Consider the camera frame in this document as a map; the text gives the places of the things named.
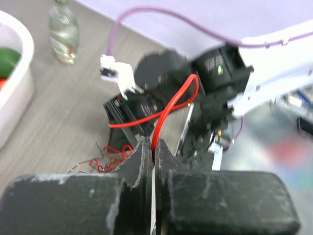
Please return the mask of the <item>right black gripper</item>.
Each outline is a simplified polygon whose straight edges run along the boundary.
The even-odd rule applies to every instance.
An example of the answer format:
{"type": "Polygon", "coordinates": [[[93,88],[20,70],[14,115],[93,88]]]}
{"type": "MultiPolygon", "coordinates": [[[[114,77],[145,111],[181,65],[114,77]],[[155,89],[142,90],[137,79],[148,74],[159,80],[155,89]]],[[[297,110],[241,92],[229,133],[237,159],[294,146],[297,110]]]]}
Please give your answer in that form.
{"type": "Polygon", "coordinates": [[[161,112],[189,75],[196,71],[175,50],[145,55],[133,69],[135,94],[121,92],[104,104],[110,125],[126,124],[161,112]]]}

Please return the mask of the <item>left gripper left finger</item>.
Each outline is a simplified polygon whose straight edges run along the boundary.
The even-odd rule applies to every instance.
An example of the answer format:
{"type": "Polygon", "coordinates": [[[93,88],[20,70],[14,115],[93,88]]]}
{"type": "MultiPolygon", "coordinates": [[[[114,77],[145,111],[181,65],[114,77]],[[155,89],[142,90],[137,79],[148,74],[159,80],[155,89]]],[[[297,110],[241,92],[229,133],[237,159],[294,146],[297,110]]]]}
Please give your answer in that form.
{"type": "Polygon", "coordinates": [[[32,174],[0,200],[3,235],[148,235],[152,153],[142,138],[112,173],[32,174]]]}

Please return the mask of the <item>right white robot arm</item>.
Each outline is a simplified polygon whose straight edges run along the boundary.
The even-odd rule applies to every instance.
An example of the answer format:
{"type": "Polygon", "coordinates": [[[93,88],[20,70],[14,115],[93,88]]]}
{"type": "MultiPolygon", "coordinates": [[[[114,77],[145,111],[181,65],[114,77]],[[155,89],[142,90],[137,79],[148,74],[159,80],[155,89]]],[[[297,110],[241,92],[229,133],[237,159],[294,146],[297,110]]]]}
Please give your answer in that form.
{"type": "Polygon", "coordinates": [[[188,148],[209,144],[212,133],[253,108],[313,82],[312,37],[286,45],[249,49],[226,44],[187,59],[175,50],[145,55],[135,69],[112,56],[100,58],[103,80],[117,83],[120,94],[104,104],[109,124],[109,146],[135,146],[136,135],[149,136],[156,118],[194,74],[175,105],[195,103],[194,114],[182,137],[188,148]]]}

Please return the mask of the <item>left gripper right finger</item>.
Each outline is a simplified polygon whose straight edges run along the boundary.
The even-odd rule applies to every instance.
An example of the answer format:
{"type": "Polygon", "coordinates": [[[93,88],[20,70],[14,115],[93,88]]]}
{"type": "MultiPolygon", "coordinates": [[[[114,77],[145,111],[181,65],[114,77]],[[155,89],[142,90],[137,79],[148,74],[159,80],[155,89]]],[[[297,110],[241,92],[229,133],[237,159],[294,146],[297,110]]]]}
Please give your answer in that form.
{"type": "Polygon", "coordinates": [[[187,169],[163,139],[155,149],[156,235],[295,235],[284,182],[264,171],[187,169]]]}

